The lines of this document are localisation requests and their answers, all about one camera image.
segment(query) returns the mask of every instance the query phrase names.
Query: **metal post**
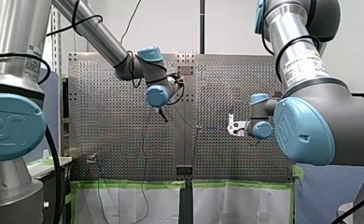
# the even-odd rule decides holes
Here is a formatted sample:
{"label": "metal post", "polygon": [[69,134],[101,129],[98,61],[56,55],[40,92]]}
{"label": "metal post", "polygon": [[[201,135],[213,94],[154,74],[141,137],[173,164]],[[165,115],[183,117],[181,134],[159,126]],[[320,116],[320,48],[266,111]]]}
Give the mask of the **metal post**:
{"label": "metal post", "polygon": [[205,54],[205,0],[200,0],[200,54]]}

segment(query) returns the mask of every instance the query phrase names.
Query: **small metal part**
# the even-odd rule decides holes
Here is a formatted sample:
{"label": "small metal part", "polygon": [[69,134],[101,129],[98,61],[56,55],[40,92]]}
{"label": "small metal part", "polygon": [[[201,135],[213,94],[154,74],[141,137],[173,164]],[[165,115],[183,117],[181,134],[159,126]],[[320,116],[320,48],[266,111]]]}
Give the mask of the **small metal part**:
{"label": "small metal part", "polygon": [[192,175],[193,167],[191,165],[178,165],[176,166],[177,175]]}
{"label": "small metal part", "polygon": [[86,163],[97,163],[98,162],[98,154],[94,153],[87,157]]}
{"label": "small metal part", "polygon": [[193,66],[178,66],[180,76],[193,76]]}
{"label": "small metal part", "polygon": [[48,210],[50,207],[50,203],[49,202],[43,202],[43,210]]}

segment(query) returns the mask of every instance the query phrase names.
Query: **green tape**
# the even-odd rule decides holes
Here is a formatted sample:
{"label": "green tape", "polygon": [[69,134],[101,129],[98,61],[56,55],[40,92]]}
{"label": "green tape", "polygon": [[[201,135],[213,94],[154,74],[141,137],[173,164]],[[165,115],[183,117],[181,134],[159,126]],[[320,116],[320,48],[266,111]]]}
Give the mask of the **green tape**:
{"label": "green tape", "polygon": [[267,183],[259,181],[237,180],[193,180],[193,187],[198,189],[239,187],[250,189],[293,189],[293,183]]}
{"label": "green tape", "polygon": [[290,209],[289,209],[289,223],[295,223],[295,184],[292,183],[292,189],[290,190]]}
{"label": "green tape", "polygon": [[71,188],[71,223],[75,224],[75,215],[76,215],[76,207],[77,207],[77,189]]}
{"label": "green tape", "polygon": [[184,189],[185,181],[85,180],[72,182],[73,189]]}
{"label": "green tape", "polygon": [[304,170],[300,166],[293,165],[292,173],[293,173],[293,176],[298,177],[299,179],[304,179]]}
{"label": "green tape", "polygon": [[71,193],[65,196],[65,204],[68,204],[72,201]]}

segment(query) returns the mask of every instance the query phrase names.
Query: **metal bar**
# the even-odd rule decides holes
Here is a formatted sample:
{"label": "metal bar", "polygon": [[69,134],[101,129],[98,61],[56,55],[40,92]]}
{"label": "metal bar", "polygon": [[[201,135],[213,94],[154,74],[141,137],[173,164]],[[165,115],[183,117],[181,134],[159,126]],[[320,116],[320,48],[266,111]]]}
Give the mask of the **metal bar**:
{"label": "metal bar", "polygon": [[200,54],[205,54],[205,0],[200,0]]}
{"label": "metal bar", "polygon": [[[76,0],[53,0],[53,5],[72,21]],[[77,21],[82,21],[95,14],[89,7],[80,2],[77,8]],[[112,35],[99,19],[93,18],[77,26],[77,30],[98,50],[98,52],[113,66],[120,64],[128,56],[126,49]]]}

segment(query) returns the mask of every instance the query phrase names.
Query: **white wall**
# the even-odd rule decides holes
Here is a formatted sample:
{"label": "white wall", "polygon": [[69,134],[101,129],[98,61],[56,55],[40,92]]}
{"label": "white wall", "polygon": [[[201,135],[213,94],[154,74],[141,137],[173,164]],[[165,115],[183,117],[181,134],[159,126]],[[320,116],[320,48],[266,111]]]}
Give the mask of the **white wall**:
{"label": "white wall", "polygon": [[[109,30],[120,39],[137,0],[89,1],[104,17]],[[126,49],[159,45],[163,53],[192,52],[199,47],[198,0],[143,0],[124,38]]]}
{"label": "white wall", "polygon": [[[91,0],[89,5],[95,13],[103,15],[104,23],[120,39],[137,1]],[[199,3],[199,0],[143,0],[123,45],[131,50],[156,44],[164,53],[198,52]],[[206,53],[267,55],[260,37],[254,34],[256,3],[257,0],[207,0]],[[340,4],[341,27],[323,58],[332,76],[346,82],[351,91],[364,91],[364,4],[356,0],[342,0]],[[74,51],[73,37],[64,34],[68,35],[63,54]],[[66,69],[67,55],[63,55],[63,61]]]}
{"label": "white wall", "polygon": [[[342,23],[324,61],[332,76],[351,91],[364,91],[364,4],[340,0]],[[207,0],[207,53],[267,54],[254,34],[257,0]]]}

